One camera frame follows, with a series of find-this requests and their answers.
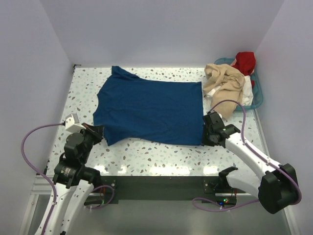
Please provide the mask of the blue printed t shirt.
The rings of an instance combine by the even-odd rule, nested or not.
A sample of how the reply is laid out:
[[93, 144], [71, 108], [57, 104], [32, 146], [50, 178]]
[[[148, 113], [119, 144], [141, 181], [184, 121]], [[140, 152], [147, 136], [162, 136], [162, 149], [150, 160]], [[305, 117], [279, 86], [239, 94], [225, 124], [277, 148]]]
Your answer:
[[108, 145], [127, 138], [172, 145], [201, 144], [201, 82], [146, 80], [113, 66], [97, 98], [93, 123], [104, 127]]

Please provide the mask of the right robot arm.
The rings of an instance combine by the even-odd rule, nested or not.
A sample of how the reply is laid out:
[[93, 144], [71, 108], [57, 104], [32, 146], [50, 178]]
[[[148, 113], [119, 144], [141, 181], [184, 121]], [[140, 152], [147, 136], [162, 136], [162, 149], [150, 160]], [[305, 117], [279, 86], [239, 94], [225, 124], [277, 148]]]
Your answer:
[[282, 165], [264, 154], [244, 136], [244, 129], [225, 125], [217, 112], [203, 116], [202, 144], [221, 146], [239, 157], [255, 174], [244, 176], [238, 167], [219, 172], [216, 187], [223, 192], [240, 189], [258, 198], [263, 208], [275, 214], [301, 201], [296, 171], [290, 164]]

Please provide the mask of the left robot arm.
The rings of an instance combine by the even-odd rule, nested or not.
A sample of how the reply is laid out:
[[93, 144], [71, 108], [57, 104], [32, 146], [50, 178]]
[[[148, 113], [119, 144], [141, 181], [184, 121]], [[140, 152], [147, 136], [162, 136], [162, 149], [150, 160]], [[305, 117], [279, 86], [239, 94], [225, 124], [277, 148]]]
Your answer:
[[99, 170], [85, 164], [93, 146], [102, 139], [103, 127], [86, 123], [66, 138], [52, 179], [56, 194], [51, 195], [48, 205], [53, 209], [46, 209], [36, 234], [68, 235], [88, 195], [101, 188]]

